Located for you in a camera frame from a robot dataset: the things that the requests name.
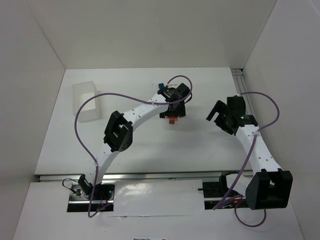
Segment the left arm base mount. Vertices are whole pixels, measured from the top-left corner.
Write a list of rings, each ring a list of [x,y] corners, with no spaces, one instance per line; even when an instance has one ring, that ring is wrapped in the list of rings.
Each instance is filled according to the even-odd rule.
[[[79,183],[72,178],[65,178],[62,186],[69,190],[67,212],[84,213],[89,209],[90,195],[87,195]],[[115,183],[102,183],[95,187],[90,212],[113,212],[114,211]]]

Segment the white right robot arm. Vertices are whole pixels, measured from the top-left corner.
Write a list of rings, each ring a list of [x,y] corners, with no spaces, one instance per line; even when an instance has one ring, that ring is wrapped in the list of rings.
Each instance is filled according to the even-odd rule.
[[[261,135],[262,127],[246,113],[244,98],[235,95],[226,102],[217,101],[206,119],[238,139],[247,154],[244,165],[250,164],[253,173],[252,178],[245,177],[241,168],[222,176],[227,191],[215,208],[221,207],[232,191],[242,195],[251,210],[286,208],[293,176],[273,158]]]

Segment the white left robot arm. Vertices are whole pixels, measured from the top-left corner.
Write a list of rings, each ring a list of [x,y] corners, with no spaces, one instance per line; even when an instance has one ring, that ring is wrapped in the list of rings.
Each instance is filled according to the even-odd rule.
[[[120,113],[114,111],[107,122],[104,130],[103,144],[100,153],[94,156],[80,139],[77,119],[74,121],[75,135],[93,160],[92,166],[83,173],[78,184],[84,194],[90,198],[95,198],[100,190],[103,176],[110,167],[116,156],[127,150],[133,143],[134,131],[151,118],[159,115],[165,117],[184,117],[186,115],[185,101],[192,95],[193,86],[181,83],[177,87],[164,85],[159,87],[157,93],[149,100],[141,100],[131,96],[110,93],[111,96],[119,96],[134,100],[141,105]]]

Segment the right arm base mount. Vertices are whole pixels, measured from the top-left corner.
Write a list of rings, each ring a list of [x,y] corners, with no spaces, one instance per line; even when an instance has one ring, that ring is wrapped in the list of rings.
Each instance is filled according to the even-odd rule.
[[[219,203],[229,190],[226,176],[223,174],[216,181],[203,182],[202,187],[197,190],[203,193],[205,210],[212,210],[216,205],[218,205],[218,209],[233,209],[236,204],[245,199],[238,192],[232,190],[224,202]]]

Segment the red wood block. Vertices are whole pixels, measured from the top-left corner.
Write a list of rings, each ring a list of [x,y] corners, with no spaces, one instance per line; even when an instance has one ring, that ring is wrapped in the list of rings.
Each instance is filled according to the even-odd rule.
[[[179,118],[177,116],[168,116],[167,119],[169,122],[176,122]]]

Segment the blue wood block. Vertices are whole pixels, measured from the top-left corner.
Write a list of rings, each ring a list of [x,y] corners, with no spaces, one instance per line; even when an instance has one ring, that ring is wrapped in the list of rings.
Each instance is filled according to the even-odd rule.
[[[163,83],[159,83],[158,88],[160,91],[162,91],[165,88],[165,85]]]

